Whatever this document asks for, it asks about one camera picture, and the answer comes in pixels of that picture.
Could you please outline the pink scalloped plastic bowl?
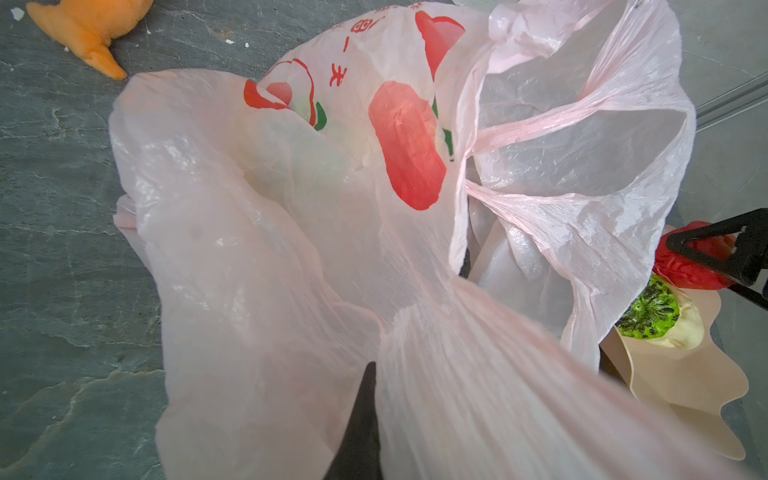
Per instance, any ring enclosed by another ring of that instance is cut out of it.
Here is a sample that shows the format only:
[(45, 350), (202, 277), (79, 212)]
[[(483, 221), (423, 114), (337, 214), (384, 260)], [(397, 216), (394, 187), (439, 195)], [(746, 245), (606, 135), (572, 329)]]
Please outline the pink scalloped plastic bowl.
[(640, 403), (676, 418), (720, 455), (741, 461), (745, 448), (723, 419), (722, 409), (745, 396), (749, 382), (712, 339), (721, 290), (672, 289), (682, 290), (699, 308), (705, 330), (701, 344), (692, 350), (664, 348), (654, 340), (614, 331), (600, 344), (600, 369)]

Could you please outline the red fake fruit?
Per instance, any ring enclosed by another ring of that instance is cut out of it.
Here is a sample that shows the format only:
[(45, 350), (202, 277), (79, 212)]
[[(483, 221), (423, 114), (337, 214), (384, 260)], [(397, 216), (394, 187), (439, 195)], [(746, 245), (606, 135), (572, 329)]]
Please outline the red fake fruit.
[[(729, 278), (673, 252), (666, 246), (670, 234), (682, 233), (709, 226), (708, 222), (693, 221), (685, 227), (669, 230), (659, 242), (655, 252), (653, 272), (669, 284), (681, 289), (722, 290), (734, 284)], [(733, 234), (693, 241), (691, 247), (720, 260), (731, 256), (735, 250), (736, 236)]]

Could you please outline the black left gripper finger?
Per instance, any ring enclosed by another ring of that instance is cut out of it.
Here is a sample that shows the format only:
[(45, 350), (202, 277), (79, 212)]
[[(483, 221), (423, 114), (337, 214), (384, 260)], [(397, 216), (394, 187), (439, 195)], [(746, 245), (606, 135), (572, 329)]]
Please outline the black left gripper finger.
[(339, 449), (324, 480), (382, 480), (378, 417), (375, 410), (376, 363), (365, 370)]

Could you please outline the pink plastic bag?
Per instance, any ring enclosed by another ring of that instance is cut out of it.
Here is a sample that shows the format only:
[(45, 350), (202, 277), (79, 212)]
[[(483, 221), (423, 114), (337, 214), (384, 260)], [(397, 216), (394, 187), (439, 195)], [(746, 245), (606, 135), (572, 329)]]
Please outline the pink plastic bag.
[(115, 224), (161, 301), (169, 479), (320, 479), (366, 371), (387, 479), (741, 479), (598, 372), (694, 106), (664, 1), (423, 2), (252, 81), (134, 76)]

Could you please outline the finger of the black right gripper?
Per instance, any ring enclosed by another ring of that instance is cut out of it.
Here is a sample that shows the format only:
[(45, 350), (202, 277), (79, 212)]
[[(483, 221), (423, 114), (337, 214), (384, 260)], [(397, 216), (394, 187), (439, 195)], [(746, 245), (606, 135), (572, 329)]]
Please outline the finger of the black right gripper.
[(740, 284), (733, 284), (729, 287), (729, 289), (742, 298), (748, 300), (749, 302), (759, 306), (763, 310), (768, 310), (768, 300), (763, 296), (762, 293), (759, 293), (749, 287)]
[(676, 287), (751, 287), (767, 268), (767, 210), (664, 235), (664, 278)]

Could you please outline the green fake custard apple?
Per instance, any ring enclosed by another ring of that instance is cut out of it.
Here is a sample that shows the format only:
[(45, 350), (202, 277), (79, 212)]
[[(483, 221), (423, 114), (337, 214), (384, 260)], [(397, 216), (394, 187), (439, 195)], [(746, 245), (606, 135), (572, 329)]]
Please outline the green fake custard apple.
[(671, 286), (652, 275), (640, 295), (615, 324), (624, 336), (640, 340), (663, 337), (680, 317), (680, 304)]

